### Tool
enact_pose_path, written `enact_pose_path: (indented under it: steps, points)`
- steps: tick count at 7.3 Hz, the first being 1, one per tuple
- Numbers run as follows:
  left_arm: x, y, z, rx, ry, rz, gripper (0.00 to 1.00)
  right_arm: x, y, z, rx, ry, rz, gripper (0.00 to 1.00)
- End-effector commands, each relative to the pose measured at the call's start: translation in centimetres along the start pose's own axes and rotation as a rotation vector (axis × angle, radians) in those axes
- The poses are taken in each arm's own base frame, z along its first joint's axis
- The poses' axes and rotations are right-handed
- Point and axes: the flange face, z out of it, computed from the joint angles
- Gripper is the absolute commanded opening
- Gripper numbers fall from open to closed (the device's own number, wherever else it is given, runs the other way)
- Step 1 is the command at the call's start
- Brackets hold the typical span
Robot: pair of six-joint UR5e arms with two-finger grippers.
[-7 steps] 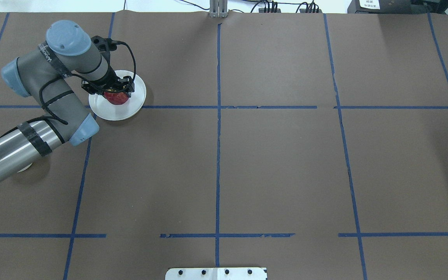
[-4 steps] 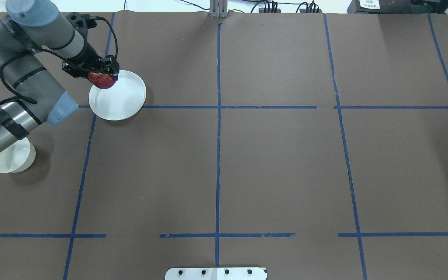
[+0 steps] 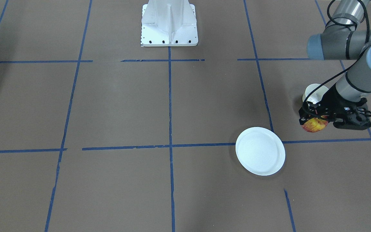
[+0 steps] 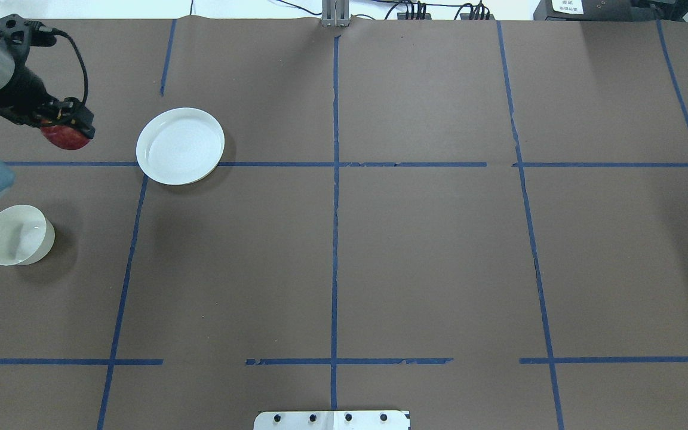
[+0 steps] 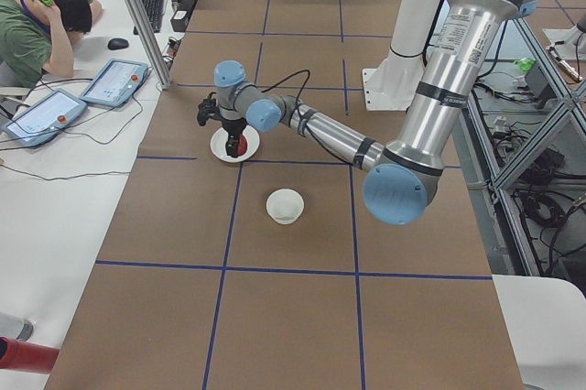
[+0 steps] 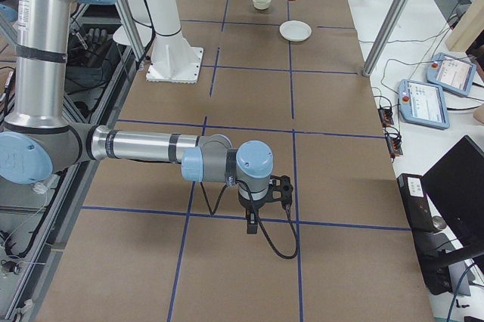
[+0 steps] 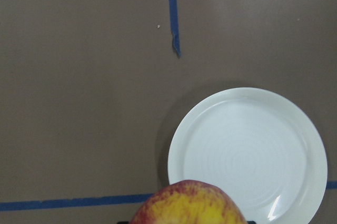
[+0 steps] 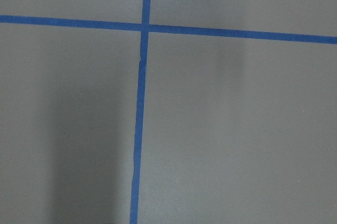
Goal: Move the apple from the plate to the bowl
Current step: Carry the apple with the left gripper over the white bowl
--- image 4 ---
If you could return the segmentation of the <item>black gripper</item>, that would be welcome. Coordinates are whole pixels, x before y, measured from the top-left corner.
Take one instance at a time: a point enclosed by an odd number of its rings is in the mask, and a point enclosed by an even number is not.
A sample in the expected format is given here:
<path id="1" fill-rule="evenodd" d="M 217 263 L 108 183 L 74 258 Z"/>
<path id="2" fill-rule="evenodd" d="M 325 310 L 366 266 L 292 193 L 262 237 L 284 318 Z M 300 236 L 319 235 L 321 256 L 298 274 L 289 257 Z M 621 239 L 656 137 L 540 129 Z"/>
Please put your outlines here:
<path id="1" fill-rule="evenodd" d="M 73 126 L 92 140 L 94 114 L 79 100 L 58 100 L 49 95 L 41 78 L 27 66 L 16 66 L 8 84 L 0 89 L 0 116 L 30 127 Z"/>

